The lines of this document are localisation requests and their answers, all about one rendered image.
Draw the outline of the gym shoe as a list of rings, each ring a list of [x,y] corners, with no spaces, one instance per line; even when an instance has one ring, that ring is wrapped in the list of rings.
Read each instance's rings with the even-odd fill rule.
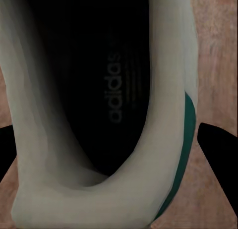
[[[149,229],[189,158],[192,0],[0,0],[18,229]]]

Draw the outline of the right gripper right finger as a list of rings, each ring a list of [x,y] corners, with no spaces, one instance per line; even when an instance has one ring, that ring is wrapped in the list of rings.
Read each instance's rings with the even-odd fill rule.
[[[222,128],[200,123],[197,142],[238,217],[238,138]]]

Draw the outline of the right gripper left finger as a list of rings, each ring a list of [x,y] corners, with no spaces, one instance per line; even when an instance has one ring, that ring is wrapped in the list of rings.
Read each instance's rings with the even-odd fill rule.
[[[0,182],[16,158],[13,125],[0,128]]]

